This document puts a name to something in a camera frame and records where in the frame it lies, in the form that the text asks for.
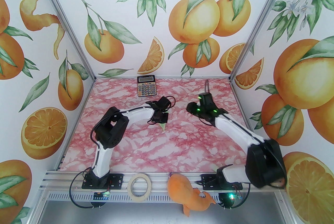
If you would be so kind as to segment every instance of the orange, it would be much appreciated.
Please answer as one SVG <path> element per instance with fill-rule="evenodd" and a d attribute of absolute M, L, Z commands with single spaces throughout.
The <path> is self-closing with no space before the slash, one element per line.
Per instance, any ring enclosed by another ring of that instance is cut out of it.
<path fill-rule="evenodd" d="M 245 0 L 242 10 L 233 20 L 234 11 L 232 7 L 233 0 L 218 0 L 217 4 L 220 11 L 220 18 L 217 28 L 213 34 L 219 37 L 228 37 L 237 33 L 248 21 L 251 15 L 251 5 L 249 0 Z"/>
<path fill-rule="evenodd" d="M 0 33 L 9 25 L 9 9 L 5 0 L 0 0 Z"/>
<path fill-rule="evenodd" d="M 196 44 L 206 40 L 219 22 L 219 7 L 215 0 L 204 0 L 188 14 L 183 27 L 189 0 L 180 0 L 172 9 L 168 27 L 177 41 Z"/>
<path fill-rule="evenodd" d="M 308 113 L 319 134 L 334 144 L 334 98 L 322 106 L 308 109 Z"/>
<path fill-rule="evenodd" d="M 269 96 L 262 105 L 261 120 L 268 137 L 276 140 L 279 145 L 290 146 L 300 139 L 304 131 L 304 118 L 300 109 L 296 111 L 292 125 L 283 137 L 277 138 L 281 123 L 267 125 L 272 117 L 284 106 L 286 106 L 286 103 L 279 94 Z"/>
<path fill-rule="evenodd" d="M 333 223 L 334 175 L 331 170 L 308 154 L 297 152 L 284 159 L 290 159 L 286 189 L 298 217 L 309 224 Z"/>
<path fill-rule="evenodd" d="M 84 94 L 84 85 L 77 71 L 72 69 L 67 71 L 66 87 L 68 94 L 66 93 L 66 90 L 62 84 L 59 82 L 58 98 L 62 104 L 62 107 L 68 111 L 73 111 L 79 106 Z"/>
<path fill-rule="evenodd" d="M 225 74 L 230 74 L 236 61 L 238 60 L 240 53 L 244 47 L 245 43 L 239 43 L 230 47 L 224 52 L 223 56 L 219 61 L 219 68 Z"/>
<path fill-rule="evenodd" d="M 212 64 L 218 57 L 220 47 L 216 40 L 213 38 L 208 38 L 208 43 L 211 48 L 211 59 L 208 62 L 207 58 L 203 54 L 202 58 L 199 60 L 199 62 L 196 64 L 196 55 L 198 50 L 198 43 L 197 44 L 188 44 L 186 48 L 183 51 L 183 60 L 184 62 L 193 68 L 202 68 L 205 66 L 208 66 L 209 64 Z"/>
<path fill-rule="evenodd" d="M 241 89 L 250 89 L 259 80 L 263 69 L 264 58 L 254 64 L 248 71 L 235 77 L 235 83 Z"/>
<path fill-rule="evenodd" d="M 161 42 L 156 37 L 153 37 L 147 57 L 141 67 L 138 69 L 137 74 L 146 75 L 154 72 L 162 65 L 164 59 L 164 48 L 162 47 Z"/>
<path fill-rule="evenodd" d="M 4 193 L 11 196 L 18 205 L 0 209 L 1 224 L 12 223 L 24 206 L 30 192 L 32 180 L 31 170 L 25 162 L 20 160 L 8 160 L 0 163 L 0 180 L 4 177 L 14 175 L 24 177 L 25 180 L 4 191 Z"/>
<path fill-rule="evenodd" d="M 44 159 L 53 155 L 62 145 L 67 129 L 65 114 L 54 107 L 32 113 L 24 122 L 21 143 L 27 155 Z"/>
<path fill-rule="evenodd" d="M 17 76 L 23 69 L 23 51 L 18 42 L 6 33 L 0 34 L 0 46 L 7 52 L 17 66 L 15 67 L 0 58 L 0 65 L 3 72 L 3 75 L 0 73 L 0 79 L 11 79 Z"/>
<path fill-rule="evenodd" d="M 298 109 L 322 106 L 334 96 L 333 58 L 306 59 L 289 70 L 317 43 L 316 39 L 303 39 L 291 44 L 279 56 L 273 71 L 278 93 Z"/>
<path fill-rule="evenodd" d="M 108 31 L 101 33 L 101 42 L 99 50 L 91 41 L 89 34 L 85 37 L 85 47 L 89 55 L 101 63 L 116 63 L 124 56 L 124 46 L 121 41 L 114 38 Z"/>

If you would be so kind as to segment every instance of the wall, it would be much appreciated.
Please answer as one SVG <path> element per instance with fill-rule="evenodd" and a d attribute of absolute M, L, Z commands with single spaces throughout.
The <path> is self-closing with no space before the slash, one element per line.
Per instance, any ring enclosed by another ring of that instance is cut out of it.
<path fill-rule="evenodd" d="M 334 0 L 277 0 L 234 81 L 255 132 L 281 145 L 300 223 L 334 223 L 333 11 Z"/>
<path fill-rule="evenodd" d="M 2 224 L 26 222 L 93 83 L 54 14 L 49 0 L 0 0 Z"/>
<path fill-rule="evenodd" d="M 187 0 L 59 0 L 95 74 L 177 77 L 227 76 L 265 1 L 191 0 L 183 28 Z"/>

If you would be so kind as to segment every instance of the black mounting plate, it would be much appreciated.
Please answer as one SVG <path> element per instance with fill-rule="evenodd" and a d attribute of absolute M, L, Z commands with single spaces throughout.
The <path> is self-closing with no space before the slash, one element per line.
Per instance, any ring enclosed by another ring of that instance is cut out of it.
<path fill-rule="evenodd" d="M 198 185 L 203 186 L 205 191 L 222 191 L 222 190 L 242 190 L 242 184 L 240 182 L 224 182 L 219 183 L 215 174 L 202 174 L 201 181 L 197 182 Z"/>
<path fill-rule="evenodd" d="M 120 174 L 120 173 L 109 174 L 104 186 L 96 186 L 93 183 L 91 174 L 87 173 L 84 177 L 81 188 L 91 189 L 91 190 L 100 190 L 100 189 L 120 190 L 122 188 L 123 178 L 124 178 L 124 174 Z"/>

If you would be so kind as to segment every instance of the table surface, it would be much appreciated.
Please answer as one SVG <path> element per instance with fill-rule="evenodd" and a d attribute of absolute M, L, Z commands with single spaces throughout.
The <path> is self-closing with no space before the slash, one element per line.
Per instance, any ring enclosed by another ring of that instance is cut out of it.
<path fill-rule="evenodd" d="M 115 147 L 110 169 L 115 172 L 213 172 L 227 164 L 245 163 L 246 155 L 223 131 L 202 124 L 186 111 L 198 101 L 205 79 L 156 79 L 157 96 L 138 97 L 137 79 L 97 79 L 71 139 L 60 170 L 82 171 L 93 164 L 96 146 L 90 131 L 112 106 L 133 108 L 161 96 L 172 95 L 165 131 L 160 125 L 139 121 L 128 127 Z M 218 108 L 226 109 L 244 125 L 227 79 L 210 79 L 210 92 Z"/>

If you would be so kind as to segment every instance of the calculator display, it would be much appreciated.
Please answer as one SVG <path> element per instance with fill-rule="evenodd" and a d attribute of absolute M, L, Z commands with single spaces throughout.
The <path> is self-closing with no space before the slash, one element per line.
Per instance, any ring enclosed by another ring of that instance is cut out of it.
<path fill-rule="evenodd" d="M 139 78 L 138 81 L 139 82 L 149 82 L 149 81 L 153 81 L 154 78 L 153 76 L 150 76 L 150 77 L 142 77 L 142 78 Z"/>

